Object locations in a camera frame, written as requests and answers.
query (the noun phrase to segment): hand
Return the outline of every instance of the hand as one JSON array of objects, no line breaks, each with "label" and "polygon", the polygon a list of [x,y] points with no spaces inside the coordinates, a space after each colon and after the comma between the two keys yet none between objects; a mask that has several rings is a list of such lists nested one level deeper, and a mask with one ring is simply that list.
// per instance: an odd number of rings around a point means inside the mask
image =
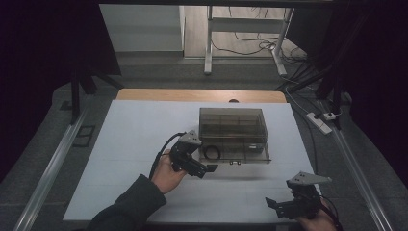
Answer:
[{"label": "hand", "polygon": [[319,210],[313,219],[299,217],[296,220],[306,231],[336,231],[333,220],[322,210]]},{"label": "hand", "polygon": [[170,157],[168,156],[169,152],[170,150],[166,150],[162,155],[152,177],[152,182],[163,194],[174,190],[180,184],[183,177],[187,174],[184,170],[173,170],[171,167]]}]

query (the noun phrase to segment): wooden edge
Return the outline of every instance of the wooden edge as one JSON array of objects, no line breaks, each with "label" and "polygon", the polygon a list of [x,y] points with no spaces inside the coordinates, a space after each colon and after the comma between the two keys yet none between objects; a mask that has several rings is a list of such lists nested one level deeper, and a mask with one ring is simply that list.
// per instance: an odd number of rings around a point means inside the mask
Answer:
[{"label": "wooden edge", "polygon": [[168,89],[122,89],[117,100],[155,100],[191,102],[286,103],[281,91],[268,90],[168,90]]}]

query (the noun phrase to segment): sleeve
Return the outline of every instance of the sleeve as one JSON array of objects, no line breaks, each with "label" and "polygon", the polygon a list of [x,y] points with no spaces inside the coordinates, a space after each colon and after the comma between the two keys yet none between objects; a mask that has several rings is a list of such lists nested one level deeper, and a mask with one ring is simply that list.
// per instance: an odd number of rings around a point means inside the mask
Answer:
[{"label": "sleeve", "polygon": [[166,199],[157,186],[140,175],[115,204],[93,218],[86,230],[140,230]]}]

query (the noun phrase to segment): power strip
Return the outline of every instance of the power strip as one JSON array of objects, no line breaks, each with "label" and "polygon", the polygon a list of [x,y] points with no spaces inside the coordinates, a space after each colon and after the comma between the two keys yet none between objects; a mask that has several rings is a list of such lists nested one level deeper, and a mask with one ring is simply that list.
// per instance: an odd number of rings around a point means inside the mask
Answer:
[{"label": "power strip", "polygon": [[329,126],[327,126],[320,118],[315,118],[314,113],[309,113],[306,116],[309,118],[310,121],[312,121],[320,129],[320,131],[324,135],[327,135],[332,132]]}]

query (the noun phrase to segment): white table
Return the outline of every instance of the white table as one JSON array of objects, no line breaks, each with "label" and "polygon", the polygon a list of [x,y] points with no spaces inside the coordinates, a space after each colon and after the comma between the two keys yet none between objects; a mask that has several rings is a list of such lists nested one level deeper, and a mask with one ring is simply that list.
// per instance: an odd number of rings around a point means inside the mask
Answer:
[{"label": "white table", "polygon": [[64,220],[91,220],[113,204],[140,174],[148,176],[157,152],[173,134],[198,133],[199,108],[261,108],[268,128],[266,164],[221,165],[203,179],[187,175],[149,218],[159,223],[279,223],[265,197],[292,200],[286,180],[313,173],[286,103],[113,101]]}]

